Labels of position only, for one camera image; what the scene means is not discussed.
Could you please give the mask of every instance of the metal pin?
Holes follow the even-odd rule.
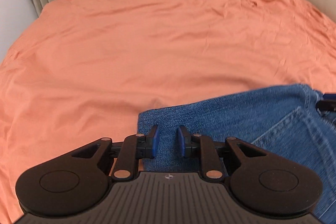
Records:
[[[118,179],[126,179],[131,175],[131,173],[127,170],[118,170],[114,172],[114,176]]]
[[[206,173],[208,178],[219,179],[222,177],[223,173],[217,170],[210,170]]]

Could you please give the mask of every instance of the denim fabric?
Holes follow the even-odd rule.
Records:
[[[235,136],[315,170],[323,193],[314,214],[336,223],[336,114],[315,109],[322,96],[306,85],[273,86],[143,112],[138,132],[146,134],[154,124],[161,132],[157,157],[144,160],[144,169],[198,170],[197,160],[180,156],[176,129],[181,124],[214,141]]]

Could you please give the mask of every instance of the orange bed sheet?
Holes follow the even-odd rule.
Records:
[[[0,66],[0,223],[23,171],[142,111],[293,83],[336,92],[336,24],[305,0],[55,0]]]

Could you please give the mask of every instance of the back pocket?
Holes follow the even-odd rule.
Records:
[[[314,120],[307,111],[298,107],[252,142],[258,147],[307,166],[320,176],[323,192],[314,211],[318,218],[336,201],[336,158],[321,127],[332,130],[322,118]]]

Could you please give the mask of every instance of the white wall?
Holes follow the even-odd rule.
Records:
[[[0,63],[8,48],[36,18],[31,0],[0,0]]]

